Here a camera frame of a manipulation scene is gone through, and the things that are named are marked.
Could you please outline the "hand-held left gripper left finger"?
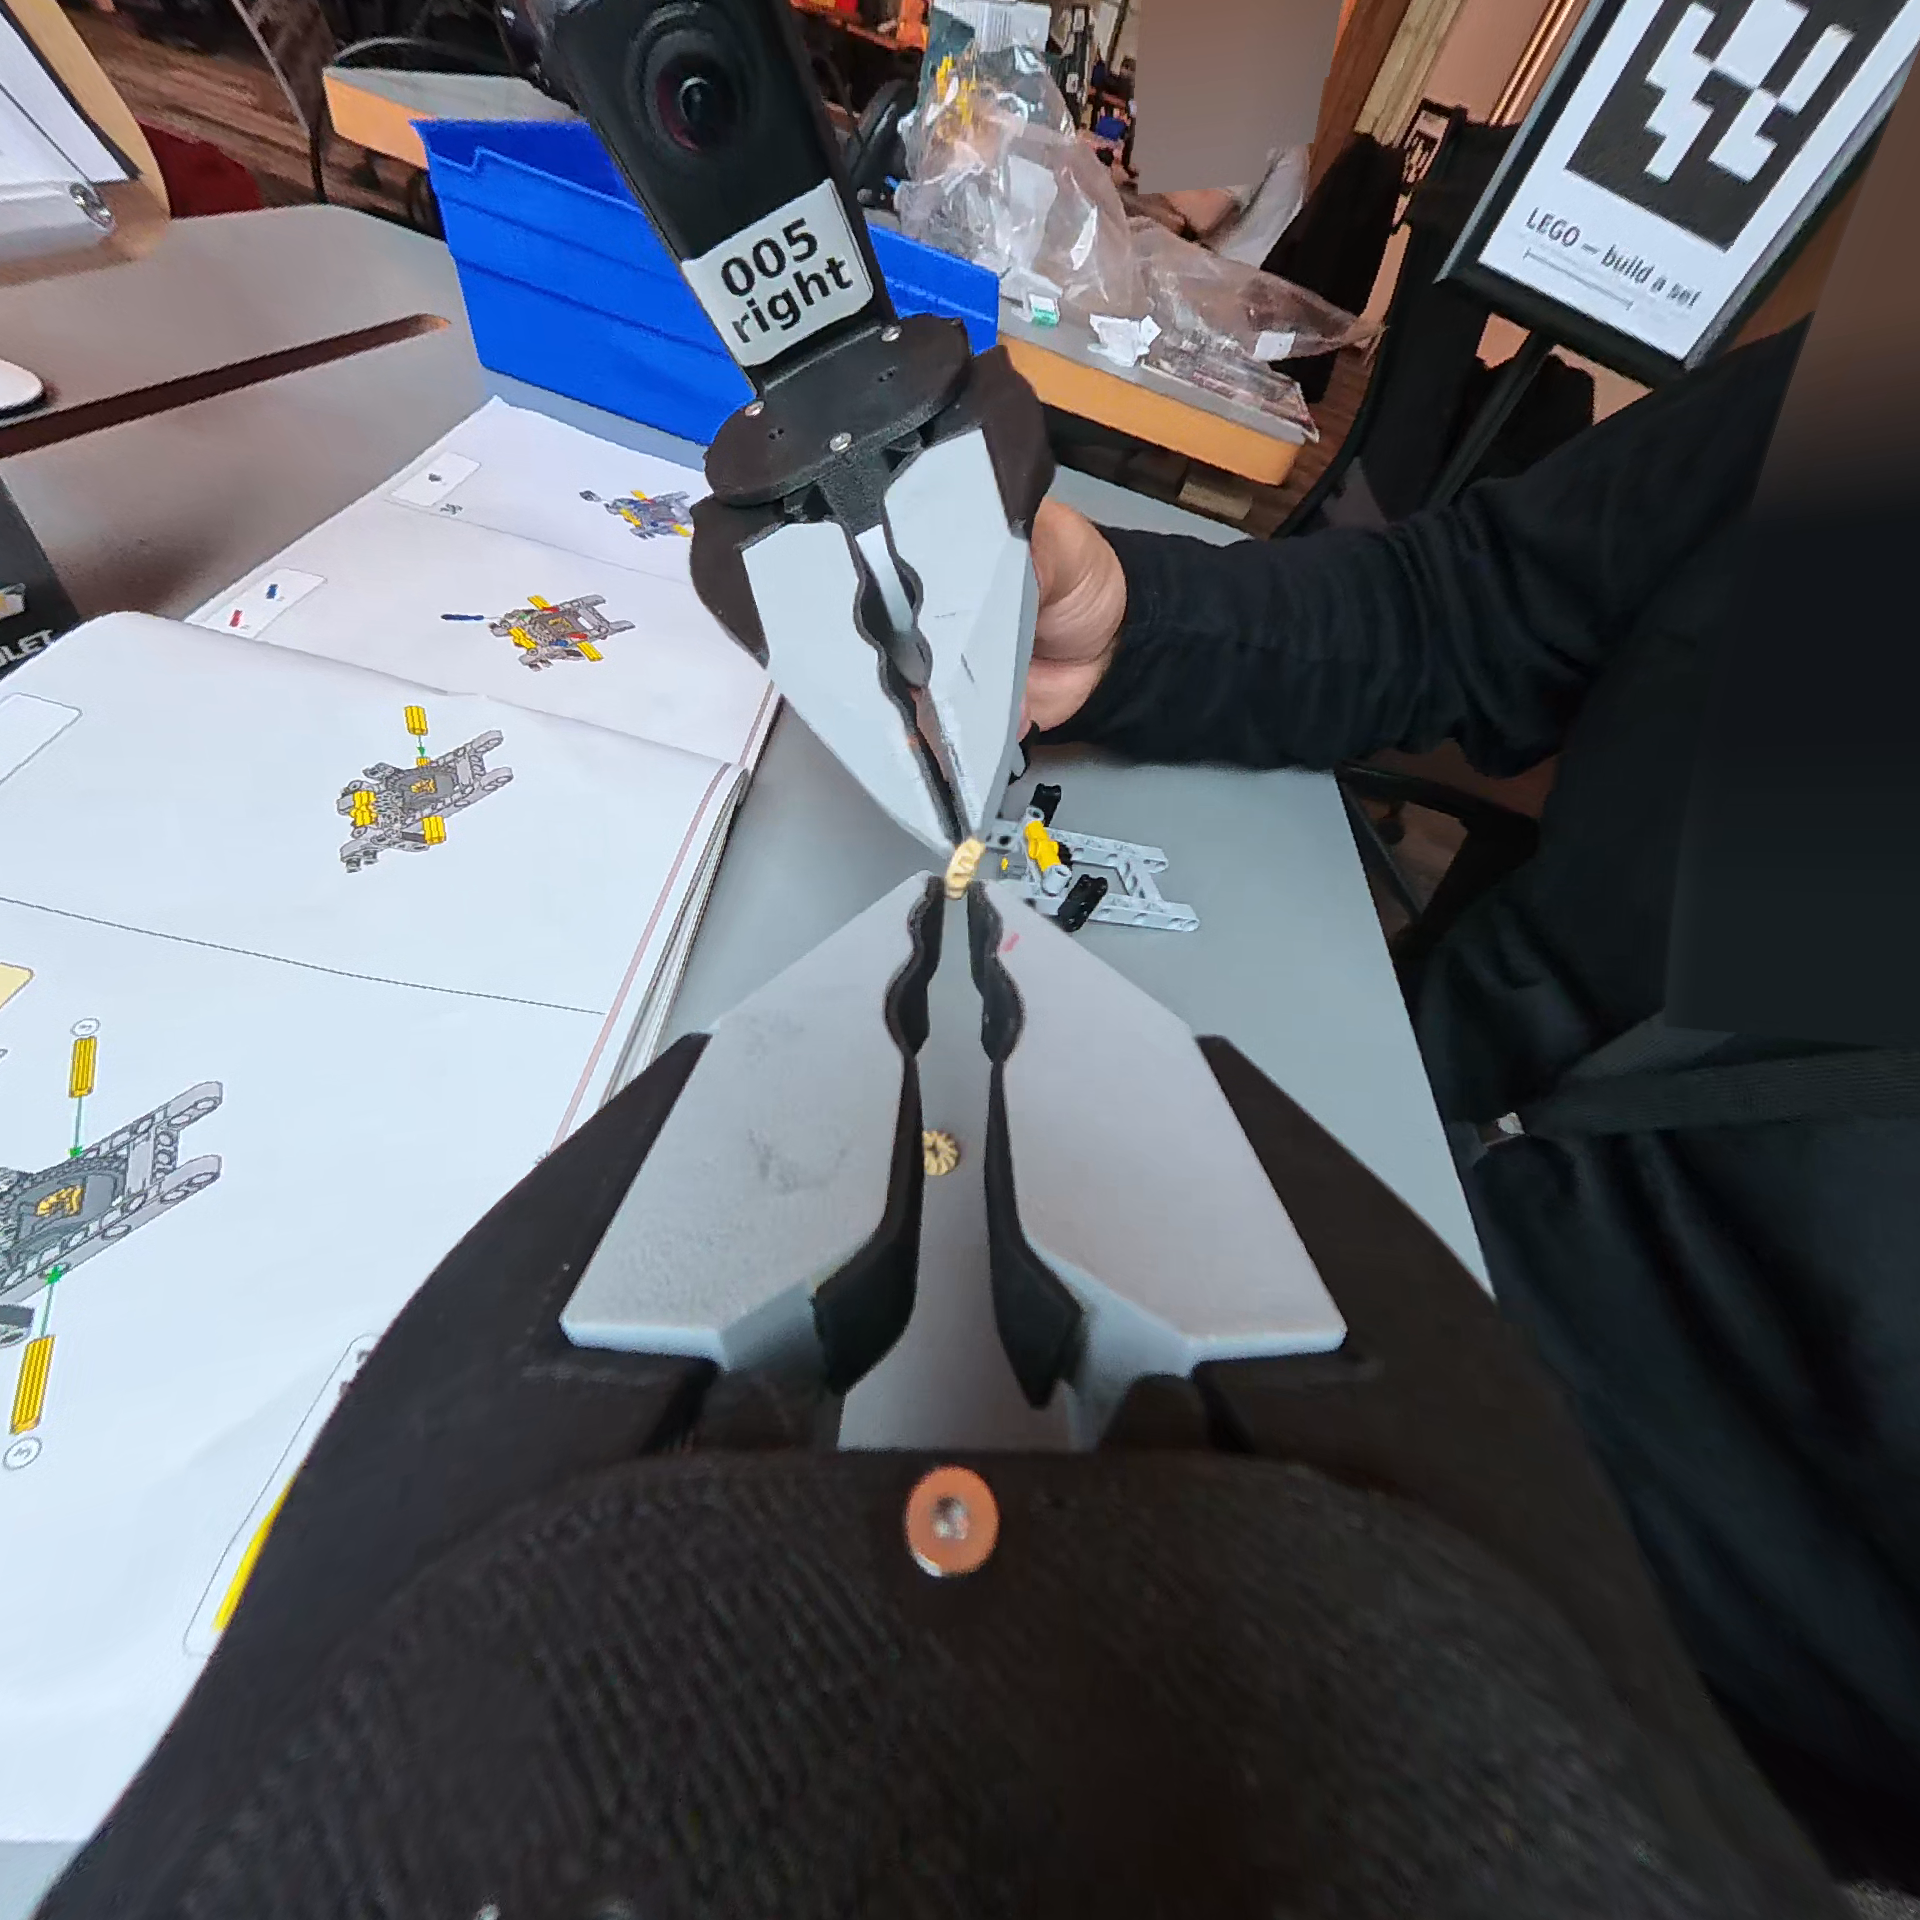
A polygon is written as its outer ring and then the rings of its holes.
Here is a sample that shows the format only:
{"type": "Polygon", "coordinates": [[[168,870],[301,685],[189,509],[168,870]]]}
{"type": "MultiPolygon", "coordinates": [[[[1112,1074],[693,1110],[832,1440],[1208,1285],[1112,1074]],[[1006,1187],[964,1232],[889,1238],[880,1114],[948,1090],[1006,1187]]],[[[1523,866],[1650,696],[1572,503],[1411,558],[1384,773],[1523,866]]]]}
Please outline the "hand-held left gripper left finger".
{"type": "Polygon", "coordinates": [[[899,1342],[921,1248],[942,885],[918,874],[701,1035],[560,1323],[576,1350],[842,1394],[899,1342]]]}

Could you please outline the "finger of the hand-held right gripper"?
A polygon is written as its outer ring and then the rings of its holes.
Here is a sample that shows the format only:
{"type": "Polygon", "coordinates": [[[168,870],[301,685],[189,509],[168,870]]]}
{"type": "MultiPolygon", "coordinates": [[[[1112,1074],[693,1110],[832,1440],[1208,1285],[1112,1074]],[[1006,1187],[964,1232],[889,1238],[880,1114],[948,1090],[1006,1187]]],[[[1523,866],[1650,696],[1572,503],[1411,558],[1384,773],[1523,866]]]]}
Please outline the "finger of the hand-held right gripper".
{"type": "Polygon", "coordinates": [[[766,667],[801,720],[904,831],[961,840],[921,720],[884,639],[869,634],[869,577],[835,522],[788,522],[741,552],[766,667]]]}
{"type": "Polygon", "coordinates": [[[994,818],[1019,738],[1038,617],[1028,546],[1006,517],[985,438],[955,438],[901,469],[886,534],[921,587],[930,707],[964,833],[994,818]]]}

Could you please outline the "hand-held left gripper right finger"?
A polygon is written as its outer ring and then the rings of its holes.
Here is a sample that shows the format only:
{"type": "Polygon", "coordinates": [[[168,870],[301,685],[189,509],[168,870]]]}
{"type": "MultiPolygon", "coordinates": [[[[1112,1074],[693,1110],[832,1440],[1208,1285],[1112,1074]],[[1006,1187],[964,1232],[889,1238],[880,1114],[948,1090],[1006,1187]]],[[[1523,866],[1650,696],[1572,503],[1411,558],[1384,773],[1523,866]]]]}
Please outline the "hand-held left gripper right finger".
{"type": "Polygon", "coordinates": [[[968,925],[993,1309],[1028,1406],[1336,1354],[1347,1319],[1188,1024],[1010,883],[972,885],[968,925]]]}

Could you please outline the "person's right forearm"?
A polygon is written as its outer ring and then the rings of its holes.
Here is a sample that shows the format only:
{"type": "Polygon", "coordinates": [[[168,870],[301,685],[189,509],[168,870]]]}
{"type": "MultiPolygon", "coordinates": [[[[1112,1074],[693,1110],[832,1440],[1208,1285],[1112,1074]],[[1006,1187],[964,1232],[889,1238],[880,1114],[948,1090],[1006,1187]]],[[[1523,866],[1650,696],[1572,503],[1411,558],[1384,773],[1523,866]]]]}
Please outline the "person's right forearm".
{"type": "Polygon", "coordinates": [[[1138,762],[1312,770],[1449,738],[1486,776],[1530,769],[1720,558],[1809,333],[1730,353],[1386,528],[1234,545],[1102,528],[1126,584],[1116,655],[1042,734],[1138,762]]]}

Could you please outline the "black lego set box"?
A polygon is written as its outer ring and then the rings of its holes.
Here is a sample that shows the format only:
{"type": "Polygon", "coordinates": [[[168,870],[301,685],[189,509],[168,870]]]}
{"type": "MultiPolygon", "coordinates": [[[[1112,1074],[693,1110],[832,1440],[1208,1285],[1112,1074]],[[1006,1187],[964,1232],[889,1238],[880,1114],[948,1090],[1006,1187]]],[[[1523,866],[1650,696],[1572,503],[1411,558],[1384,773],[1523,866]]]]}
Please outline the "black lego set box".
{"type": "Polygon", "coordinates": [[[72,634],[81,624],[81,614],[10,487],[0,489],[0,519],[2,678],[6,678],[72,634]]]}

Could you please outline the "person's right hand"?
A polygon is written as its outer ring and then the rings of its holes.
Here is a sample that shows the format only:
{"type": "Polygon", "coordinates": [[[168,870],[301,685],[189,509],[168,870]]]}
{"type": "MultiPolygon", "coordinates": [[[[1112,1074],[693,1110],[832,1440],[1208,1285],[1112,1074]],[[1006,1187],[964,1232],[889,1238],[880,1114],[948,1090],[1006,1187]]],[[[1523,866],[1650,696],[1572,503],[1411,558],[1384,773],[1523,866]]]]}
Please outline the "person's right hand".
{"type": "Polygon", "coordinates": [[[1026,667],[1022,733],[1072,720],[1113,662],[1126,611],[1121,557],[1102,528],[1057,499],[1041,503],[1032,531],[1041,614],[1026,667]]]}

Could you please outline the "wood edged table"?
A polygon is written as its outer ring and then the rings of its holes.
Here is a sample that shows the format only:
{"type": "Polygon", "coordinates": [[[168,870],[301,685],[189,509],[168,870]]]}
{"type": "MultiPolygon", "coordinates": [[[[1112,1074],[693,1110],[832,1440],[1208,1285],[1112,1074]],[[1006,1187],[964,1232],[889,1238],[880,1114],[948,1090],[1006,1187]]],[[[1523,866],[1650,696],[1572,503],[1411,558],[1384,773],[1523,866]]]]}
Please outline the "wood edged table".
{"type": "MultiPolygon", "coordinates": [[[[371,66],[338,61],[323,80],[337,136],[418,167],[425,166],[420,120],[555,123],[574,114],[529,80],[408,72],[394,54],[376,55],[371,66]]],[[[1253,486],[1282,486],[1317,438],[1310,423],[1259,414],[1154,369],[1118,369],[1098,353],[1084,322],[1036,328],[1012,299],[1000,304],[1000,342],[1045,405],[1253,486]]]]}

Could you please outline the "blue plastic bin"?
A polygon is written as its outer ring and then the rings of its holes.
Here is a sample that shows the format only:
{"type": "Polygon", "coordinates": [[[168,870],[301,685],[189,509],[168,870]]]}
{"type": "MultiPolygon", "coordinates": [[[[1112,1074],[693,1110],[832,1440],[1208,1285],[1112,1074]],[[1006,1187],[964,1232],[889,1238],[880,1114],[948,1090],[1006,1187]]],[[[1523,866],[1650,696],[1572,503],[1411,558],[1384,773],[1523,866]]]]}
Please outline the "blue plastic bin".
{"type": "Polygon", "coordinates": [[[1000,345],[1000,282],[873,235],[840,176],[747,195],[716,243],[660,241],[585,122],[420,123],[427,175],[486,369],[657,425],[707,453],[720,501],[827,487],[873,528],[901,469],[985,438],[1010,526],[1053,459],[1045,413],[1000,345]]]}

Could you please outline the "pile of clear plastic bags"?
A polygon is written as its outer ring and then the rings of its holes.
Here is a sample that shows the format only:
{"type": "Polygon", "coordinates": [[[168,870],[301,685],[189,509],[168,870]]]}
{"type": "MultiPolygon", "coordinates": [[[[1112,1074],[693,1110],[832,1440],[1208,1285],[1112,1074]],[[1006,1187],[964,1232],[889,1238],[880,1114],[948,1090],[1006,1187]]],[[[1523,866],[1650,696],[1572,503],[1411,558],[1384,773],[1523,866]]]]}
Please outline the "pile of clear plastic bags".
{"type": "Polygon", "coordinates": [[[1130,128],[1098,137],[1059,54],[1067,6],[930,6],[897,223],[1000,280],[1098,362],[1302,417],[1291,365],[1368,339],[1275,253],[1305,209],[1336,6],[1154,6],[1130,128]]]}

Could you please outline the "white instruction booklet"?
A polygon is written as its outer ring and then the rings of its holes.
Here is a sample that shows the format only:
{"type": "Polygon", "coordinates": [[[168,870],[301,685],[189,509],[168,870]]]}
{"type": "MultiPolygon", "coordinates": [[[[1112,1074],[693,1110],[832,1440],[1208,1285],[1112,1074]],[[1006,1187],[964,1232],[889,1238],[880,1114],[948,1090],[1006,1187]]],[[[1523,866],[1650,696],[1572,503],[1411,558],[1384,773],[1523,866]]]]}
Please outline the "white instruction booklet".
{"type": "Polygon", "coordinates": [[[5,1845],[102,1821],[377,1337],[659,1024],[777,712],[704,494],[491,401],[5,681],[5,1845]]]}

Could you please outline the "person's body in black clothing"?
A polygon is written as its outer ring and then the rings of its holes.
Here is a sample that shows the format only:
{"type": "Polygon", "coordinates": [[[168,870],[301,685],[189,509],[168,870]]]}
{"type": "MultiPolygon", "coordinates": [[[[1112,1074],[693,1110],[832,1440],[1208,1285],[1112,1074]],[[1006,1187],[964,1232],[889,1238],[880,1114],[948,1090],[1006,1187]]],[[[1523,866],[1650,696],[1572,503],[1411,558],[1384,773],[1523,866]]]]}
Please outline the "person's body in black clothing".
{"type": "Polygon", "coordinates": [[[1494,1291],[1704,1680],[1845,1879],[1915,1888],[1915,993],[1865,1002],[1865,850],[1781,790],[1834,647],[1795,630],[1812,537],[1750,501],[1544,757],[1418,1026],[1494,1291]]]}

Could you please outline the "framed marker sign on easel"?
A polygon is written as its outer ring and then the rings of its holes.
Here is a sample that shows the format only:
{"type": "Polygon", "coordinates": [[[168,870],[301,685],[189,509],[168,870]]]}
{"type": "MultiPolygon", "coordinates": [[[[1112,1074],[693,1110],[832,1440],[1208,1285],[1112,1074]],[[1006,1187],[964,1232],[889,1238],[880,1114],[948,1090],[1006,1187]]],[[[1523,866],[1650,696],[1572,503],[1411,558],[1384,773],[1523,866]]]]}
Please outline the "framed marker sign on easel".
{"type": "Polygon", "coordinates": [[[1592,6],[1441,274],[1524,339],[1430,505],[1553,349],[1650,389],[1725,349],[1861,175],[1915,39],[1915,2],[1592,6]]]}

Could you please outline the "light grey lego frame assembly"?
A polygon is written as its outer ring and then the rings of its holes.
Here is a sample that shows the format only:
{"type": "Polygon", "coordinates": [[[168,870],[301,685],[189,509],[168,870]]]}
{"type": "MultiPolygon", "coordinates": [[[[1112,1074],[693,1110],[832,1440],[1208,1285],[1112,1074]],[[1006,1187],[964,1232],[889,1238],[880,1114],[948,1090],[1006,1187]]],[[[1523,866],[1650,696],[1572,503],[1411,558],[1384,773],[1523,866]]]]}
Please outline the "light grey lego frame assembly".
{"type": "Polygon", "coordinates": [[[1059,785],[1038,783],[1017,811],[989,824],[977,875],[1012,885],[1036,915],[1067,934],[1090,925],[1195,934],[1197,913],[1162,893],[1165,853],[1064,829],[1064,797],[1059,785]]]}

